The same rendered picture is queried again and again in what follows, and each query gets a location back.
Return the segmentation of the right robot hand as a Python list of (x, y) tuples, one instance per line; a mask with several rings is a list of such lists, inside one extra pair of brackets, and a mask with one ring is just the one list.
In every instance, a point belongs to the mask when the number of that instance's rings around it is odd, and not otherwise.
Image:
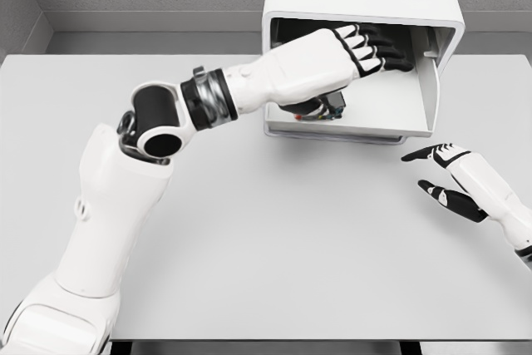
[(418, 185), (444, 208), (474, 222), (490, 218), (500, 223), (505, 202), (515, 193), (486, 159), (458, 145), (432, 145), (404, 155), (401, 160), (433, 160), (447, 170), (462, 192), (448, 190), (428, 180)]

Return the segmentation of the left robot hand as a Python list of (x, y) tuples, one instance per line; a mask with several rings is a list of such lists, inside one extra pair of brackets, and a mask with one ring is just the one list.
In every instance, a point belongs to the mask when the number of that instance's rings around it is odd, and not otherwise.
[(403, 51), (376, 27), (353, 23), (320, 28), (267, 53), (268, 101), (298, 121), (337, 119), (345, 109), (332, 97), (344, 87), (383, 71), (414, 69)]

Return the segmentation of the black load switch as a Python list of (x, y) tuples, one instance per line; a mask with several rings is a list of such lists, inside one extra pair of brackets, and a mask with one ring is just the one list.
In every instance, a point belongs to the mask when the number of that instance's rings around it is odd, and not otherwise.
[(332, 121), (342, 117), (346, 102), (340, 91), (335, 91), (317, 98), (319, 108), (307, 115), (294, 114), (296, 121)]

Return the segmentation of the white cabinet drawer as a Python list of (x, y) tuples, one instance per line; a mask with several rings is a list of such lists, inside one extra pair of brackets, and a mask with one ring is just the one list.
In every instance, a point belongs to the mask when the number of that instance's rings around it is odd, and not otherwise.
[(434, 131), (440, 82), (436, 63), (415, 55), (409, 72), (384, 71), (352, 82), (341, 91), (346, 107), (332, 121), (296, 121), (274, 104), (265, 108), (265, 129), (287, 135), (362, 136), (375, 141), (400, 142), (406, 137), (429, 137)]

